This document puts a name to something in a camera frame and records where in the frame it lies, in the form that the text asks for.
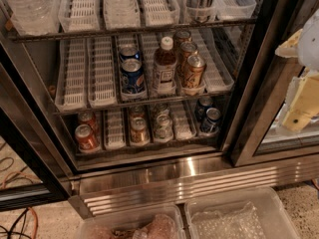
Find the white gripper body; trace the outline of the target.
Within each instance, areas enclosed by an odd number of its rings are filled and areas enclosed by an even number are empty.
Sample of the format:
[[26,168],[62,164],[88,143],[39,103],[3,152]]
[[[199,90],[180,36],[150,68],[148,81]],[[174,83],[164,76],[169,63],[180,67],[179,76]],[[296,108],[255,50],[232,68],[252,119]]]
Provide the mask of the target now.
[[311,17],[303,27],[297,47],[298,61],[311,71],[319,71],[319,18]]

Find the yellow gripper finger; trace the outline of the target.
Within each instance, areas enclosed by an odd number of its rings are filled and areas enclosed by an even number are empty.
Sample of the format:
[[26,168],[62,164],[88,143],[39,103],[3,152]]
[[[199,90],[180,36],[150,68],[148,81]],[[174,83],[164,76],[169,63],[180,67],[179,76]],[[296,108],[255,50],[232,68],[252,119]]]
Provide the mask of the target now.
[[319,74],[294,78],[288,87],[281,125],[300,131],[319,114]]
[[296,58],[297,47],[301,36],[302,30],[299,29],[291,37],[289,37],[284,43],[279,45],[275,50],[275,54],[282,58]]

